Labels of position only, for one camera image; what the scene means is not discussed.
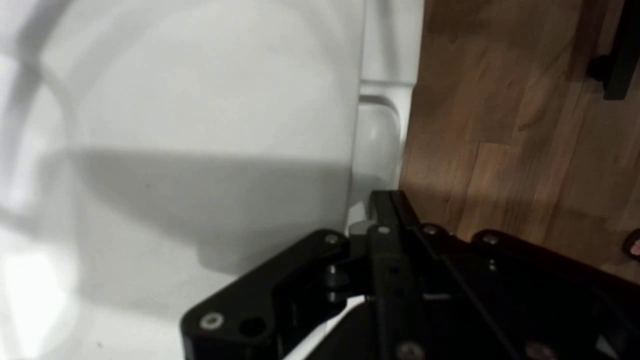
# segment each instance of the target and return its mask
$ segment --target black frame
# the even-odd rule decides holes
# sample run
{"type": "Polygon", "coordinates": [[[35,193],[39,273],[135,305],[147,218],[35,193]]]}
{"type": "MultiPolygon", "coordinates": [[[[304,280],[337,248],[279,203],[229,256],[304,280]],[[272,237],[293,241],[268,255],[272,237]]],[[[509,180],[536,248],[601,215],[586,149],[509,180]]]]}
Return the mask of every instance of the black frame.
{"type": "Polygon", "coordinates": [[[606,101],[623,101],[640,61],[640,0],[626,0],[613,49],[589,62],[587,75],[601,82],[606,101]]]}
{"type": "Polygon", "coordinates": [[[640,358],[640,288],[501,232],[461,242],[372,195],[361,235],[317,231],[180,324],[185,360],[278,360],[364,296],[308,360],[640,358]]]}

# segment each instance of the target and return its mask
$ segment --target white surface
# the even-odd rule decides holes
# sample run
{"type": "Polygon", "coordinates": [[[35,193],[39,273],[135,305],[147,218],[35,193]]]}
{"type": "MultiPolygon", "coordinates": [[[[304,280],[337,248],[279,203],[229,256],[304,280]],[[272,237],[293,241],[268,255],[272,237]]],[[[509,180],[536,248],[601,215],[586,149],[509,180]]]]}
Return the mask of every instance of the white surface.
{"type": "Polygon", "coordinates": [[[422,0],[368,0],[361,80],[411,88],[420,69],[422,0]]]}
{"type": "Polygon", "coordinates": [[[415,70],[360,85],[364,14],[0,0],[0,358],[180,358],[189,307],[394,187],[415,70]]]}

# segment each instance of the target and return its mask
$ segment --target hole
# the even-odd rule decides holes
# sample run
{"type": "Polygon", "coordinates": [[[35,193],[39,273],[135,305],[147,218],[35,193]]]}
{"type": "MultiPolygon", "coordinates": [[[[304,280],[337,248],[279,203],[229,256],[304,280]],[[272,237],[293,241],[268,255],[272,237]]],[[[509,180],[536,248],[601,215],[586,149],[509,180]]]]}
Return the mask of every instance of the hole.
{"type": "Polygon", "coordinates": [[[484,235],[481,241],[489,247],[495,247],[500,242],[493,235],[484,235]]]}
{"type": "Polygon", "coordinates": [[[243,336],[259,336],[266,331],[266,323],[261,318],[245,318],[239,323],[239,335],[243,336]]]}
{"type": "Polygon", "coordinates": [[[424,350],[415,343],[401,343],[395,356],[398,360],[424,360],[424,350]]]}
{"type": "Polygon", "coordinates": [[[224,324],[224,317],[219,312],[207,312],[200,320],[200,328],[204,331],[218,331],[224,324]]]}
{"type": "Polygon", "coordinates": [[[640,241],[632,242],[629,250],[632,256],[640,259],[640,241]]]}
{"type": "Polygon", "coordinates": [[[527,360],[557,360],[554,349],[544,343],[527,343],[523,354],[527,360]]]}

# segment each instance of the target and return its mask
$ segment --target wood grain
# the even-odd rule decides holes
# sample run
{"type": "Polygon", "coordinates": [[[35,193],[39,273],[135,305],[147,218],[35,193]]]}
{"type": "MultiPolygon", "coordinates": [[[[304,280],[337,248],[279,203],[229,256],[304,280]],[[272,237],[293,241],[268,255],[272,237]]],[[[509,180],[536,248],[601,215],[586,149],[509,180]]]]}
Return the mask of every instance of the wood grain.
{"type": "Polygon", "coordinates": [[[498,229],[640,282],[640,80],[583,77],[620,0],[429,0],[401,189],[460,238],[498,229]]]}

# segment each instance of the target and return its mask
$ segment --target bolt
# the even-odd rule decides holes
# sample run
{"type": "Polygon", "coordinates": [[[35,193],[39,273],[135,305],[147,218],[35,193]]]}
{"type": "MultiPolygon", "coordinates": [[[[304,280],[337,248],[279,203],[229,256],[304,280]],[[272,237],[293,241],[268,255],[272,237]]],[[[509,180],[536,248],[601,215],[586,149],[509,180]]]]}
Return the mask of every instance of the bolt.
{"type": "Polygon", "coordinates": [[[339,238],[337,238],[335,235],[328,235],[328,237],[323,237],[323,242],[325,242],[325,244],[337,244],[339,238]]]}
{"type": "Polygon", "coordinates": [[[339,285],[337,268],[334,265],[325,268],[323,285],[328,288],[335,288],[339,285]]]}
{"type": "Polygon", "coordinates": [[[424,350],[415,343],[401,343],[398,347],[398,360],[424,360],[424,350]]]}
{"type": "Polygon", "coordinates": [[[541,343],[527,343],[523,353],[530,360],[557,360],[555,353],[541,343]]]}
{"type": "Polygon", "coordinates": [[[337,302],[337,295],[335,295],[335,293],[328,293],[328,295],[325,295],[325,300],[328,300],[328,302],[337,302]]]}
{"type": "Polygon", "coordinates": [[[424,226],[422,232],[427,235],[427,237],[435,237],[438,229],[435,226],[424,226]]]}
{"type": "Polygon", "coordinates": [[[629,252],[632,256],[640,256],[640,241],[636,241],[627,252],[629,252]]]}
{"type": "Polygon", "coordinates": [[[495,261],[488,261],[488,271],[498,273],[495,261]]]}
{"type": "Polygon", "coordinates": [[[200,320],[200,328],[209,331],[209,333],[221,328],[221,324],[224,324],[224,317],[219,312],[207,312],[200,320]]]}
{"type": "Polygon", "coordinates": [[[481,237],[481,242],[489,244],[489,247],[495,247],[498,244],[498,238],[493,235],[486,235],[481,237]]]}

